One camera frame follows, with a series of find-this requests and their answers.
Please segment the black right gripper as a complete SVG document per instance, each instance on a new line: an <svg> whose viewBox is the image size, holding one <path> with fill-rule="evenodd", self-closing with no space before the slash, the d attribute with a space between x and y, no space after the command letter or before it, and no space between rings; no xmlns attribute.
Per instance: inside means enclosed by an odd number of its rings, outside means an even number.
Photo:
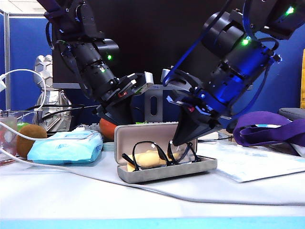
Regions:
<svg viewBox="0 0 305 229"><path fill-rule="evenodd" d="M175 146L222 129L220 118L233 118L230 108L202 89L173 90L166 100L180 107L178 125L173 137Z"/></svg>

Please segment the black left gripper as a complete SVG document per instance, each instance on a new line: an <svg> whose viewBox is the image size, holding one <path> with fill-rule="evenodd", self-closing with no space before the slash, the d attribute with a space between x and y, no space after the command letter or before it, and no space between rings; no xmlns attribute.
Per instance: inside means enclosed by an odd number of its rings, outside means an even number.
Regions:
<svg viewBox="0 0 305 229"><path fill-rule="evenodd" d="M131 100L135 94L141 94L143 82L140 80L95 80L91 83L91 94L100 103L92 113L105 116L118 125L133 124Z"/></svg>

